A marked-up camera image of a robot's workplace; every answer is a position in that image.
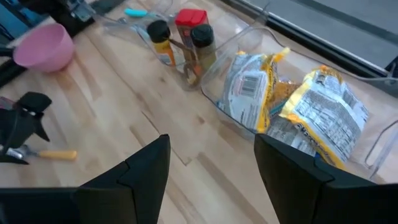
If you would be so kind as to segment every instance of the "black lid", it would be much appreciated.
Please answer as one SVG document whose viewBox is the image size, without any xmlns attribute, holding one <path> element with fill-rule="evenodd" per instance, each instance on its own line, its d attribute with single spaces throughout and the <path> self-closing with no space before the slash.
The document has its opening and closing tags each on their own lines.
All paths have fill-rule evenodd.
<svg viewBox="0 0 398 224">
<path fill-rule="evenodd" d="M 147 27 L 147 33 L 153 43 L 161 43 L 170 37 L 170 29 L 166 21 L 158 20 Z"/>
<path fill-rule="evenodd" d="M 198 25 L 191 30 L 191 39 L 195 47 L 207 47 L 214 41 L 213 28 L 209 24 Z"/>
</svg>

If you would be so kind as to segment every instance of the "butcher block countertop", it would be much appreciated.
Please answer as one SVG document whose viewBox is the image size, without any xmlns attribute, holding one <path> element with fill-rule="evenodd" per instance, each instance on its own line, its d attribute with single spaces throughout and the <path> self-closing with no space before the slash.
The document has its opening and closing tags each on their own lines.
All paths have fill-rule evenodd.
<svg viewBox="0 0 398 224">
<path fill-rule="evenodd" d="M 76 52 L 65 69 L 27 71 L 0 95 L 12 100 L 27 91 L 48 95 L 53 103 L 43 124 L 51 142 L 32 136 L 28 144 L 38 150 L 77 150 L 76 161 L 31 157 L 28 166 L 0 164 L 0 187 L 79 186 L 167 133 L 172 153 L 159 223 L 278 223 L 252 143 L 220 123 L 201 91 L 183 91 L 152 52 L 104 35 L 99 24 L 74 43 Z M 397 116 L 394 98 L 358 85 L 389 103 L 384 111 L 373 111 Z"/>
</svg>

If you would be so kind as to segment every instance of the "spice jar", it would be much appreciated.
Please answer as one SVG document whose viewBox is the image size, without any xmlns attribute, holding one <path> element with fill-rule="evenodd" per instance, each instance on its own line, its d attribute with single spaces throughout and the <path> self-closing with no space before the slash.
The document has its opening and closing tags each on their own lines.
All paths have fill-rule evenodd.
<svg viewBox="0 0 398 224">
<path fill-rule="evenodd" d="M 170 45 L 170 29 L 166 21 L 158 20 L 147 26 L 147 33 L 154 44 L 157 57 L 166 65 L 175 65 L 173 49 Z"/>
<path fill-rule="evenodd" d="M 201 72 L 204 74 L 217 60 L 213 28 L 208 24 L 196 26 L 191 30 L 190 36 L 201 66 Z"/>
<path fill-rule="evenodd" d="M 207 12 L 205 10 L 181 9 L 175 17 L 175 25 L 177 26 L 182 43 L 189 49 L 193 50 L 190 32 L 200 24 L 208 24 Z M 184 52 L 184 57 L 187 62 L 195 60 L 195 57 L 192 57 L 188 52 Z"/>
</svg>

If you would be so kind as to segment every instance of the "clear plastic bin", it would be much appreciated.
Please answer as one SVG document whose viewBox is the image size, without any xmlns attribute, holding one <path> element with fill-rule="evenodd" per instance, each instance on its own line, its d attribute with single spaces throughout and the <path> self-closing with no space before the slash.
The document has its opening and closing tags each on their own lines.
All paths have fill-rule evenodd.
<svg viewBox="0 0 398 224">
<path fill-rule="evenodd" d="M 256 37 L 256 41 L 250 42 L 251 37 Z M 293 82 L 301 83 L 303 77 L 312 69 L 327 65 L 306 56 L 315 54 L 303 47 L 298 47 L 297 43 L 291 40 L 286 40 L 286 42 L 288 46 L 282 46 L 271 30 L 262 26 L 257 28 L 252 26 L 223 47 L 228 49 L 230 45 L 249 54 L 266 55 L 280 52 L 284 47 L 290 47 L 292 51 L 277 64 L 277 73 Z M 220 120 L 242 137 L 252 140 L 254 133 L 223 111 L 219 104 L 228 68 L 235 56 L 236 51 L 229 51 L 224 55 L 217 62 L 218 68 L 214 68 L 205 75 L 206 81 L 203 82 L 201 89 L 203 94 L 213 102 Z M 368 122 L 346 163 L 347 169 L 377 183 L 398 182 L 398 152 L 393 150 L 398 146 L 398 124 L 394 123 L 398 120 L 398 100 L 355 78 L 354 75 L 344 73 L 343 79 L 369 110 Z M 370 82 L 385 82 L 385 80 L 378 79 Z"/>
<path fill-rule="evenodd" d="M 264 1 L 263 11 L 266 10 L 267 1 Z M 144 17 L 130 17 L 125 15 L 124 9 L 146 9 L 148 10 L 147 16 Z M 198 55 L 194 49 L 189 50 L 178 45 L 182 43 L 182 38 L 174 23 L 175 16 L 181 9 L 202 9 L 207 12 L 208 23 L 213 28 L 215 37 L 215 49 L 198 59 Z M 256 20 L 242 15 L 231 7 L 217 0 L 126 0 L 121 4 L 121 7 L 107 13 L 107 15 L 96 14 L 94 18 L 100 22 L 107 34 L 120 37 L 153 51 L 154 55 L 161 63 L 165 65 L 165 69 L 176 78 L 177 82 L 184 90 L 197 90 L 200 88 L 203 75 L 207 70 L 211 70 L 215 66 L 206 67 L 201 66 L 202 62 L 208 61 L 210 57 L 216 55 L 216 58 L 223 58 L 229 52 L 237 51 L 237 47 L 230 46 L 230 49 L 223 48 L 224 44 L 230 39 L 237 37 L 244 30 L 250 28 Z M 175 65 L 169 65 L 167 62 L 162 61 L 156 54 L 156 50 L 152 41 L 146 32 L 147 26 L 156 20 L 167 21 L 171 31 L 171 39 L 173 42 L 171 46 L 174 52 Z M 255 45 L 260 41 L 261 37 L 247 34 L 246 37 L 251 43 Z M 185 54 L 193 53 L 194 58 L 187 58 Z"/>
</svg>

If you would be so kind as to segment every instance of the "red cap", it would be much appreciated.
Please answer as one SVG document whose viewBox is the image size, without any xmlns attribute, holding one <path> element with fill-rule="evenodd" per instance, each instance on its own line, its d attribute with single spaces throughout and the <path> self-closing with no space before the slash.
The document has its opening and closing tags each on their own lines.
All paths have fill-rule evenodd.
<svg viewBox="0 0 398 224">
<path fill-rule="evenodd" d="M 207 21 L 207 12 L 201 9 L 181 9 L 175 18 L 175 25 L 195 27 Z"/>
</svg>

